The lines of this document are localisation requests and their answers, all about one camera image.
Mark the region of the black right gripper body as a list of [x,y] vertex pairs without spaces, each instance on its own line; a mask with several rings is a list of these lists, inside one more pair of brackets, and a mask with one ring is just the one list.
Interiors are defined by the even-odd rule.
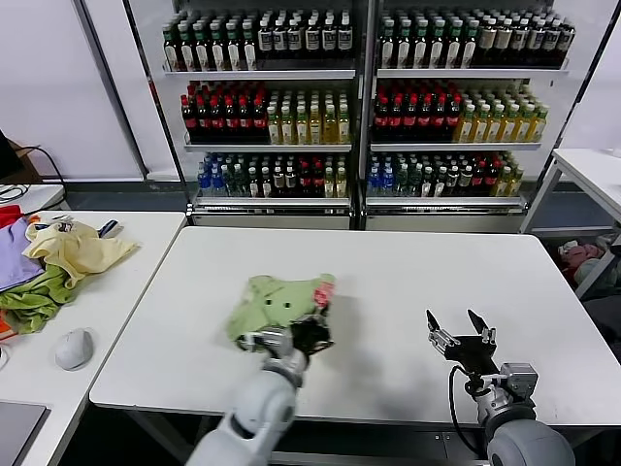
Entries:
[[445,348],[443,355],[446,360],[455,361],[468,373],[478,376],[499,373],[493,361],[497,348],[494,341],[484,342],[481,336],[458,336],[456,340],[458,345]]

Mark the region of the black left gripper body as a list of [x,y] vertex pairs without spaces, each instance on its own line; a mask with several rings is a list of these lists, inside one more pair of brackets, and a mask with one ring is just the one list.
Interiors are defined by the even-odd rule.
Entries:
[[327,320],[324,317],[314,317],[313,318],[313,329],[310,332],[304,333],[293,333],[293,347],[296,350],[301,351],[307,356],[311,356],[316,354],[322,350],[317,349],[317,340],[322,335],[330,335],[330,328],[328,326]]

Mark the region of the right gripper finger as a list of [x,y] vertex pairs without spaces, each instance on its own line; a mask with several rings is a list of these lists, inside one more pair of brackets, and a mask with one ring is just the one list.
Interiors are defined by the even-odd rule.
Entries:
[[442,329],[430,310],[426,311],[427,325],[429,329],[429,341],[435,348],[457,347],[460,342],[449,332]]
[[496,329],[489,327],[484,319],[477,315],[473,310],[468,310],[469,319],[474,327],[474,330],[481,337],[481,341],[484,345],[496,345]]

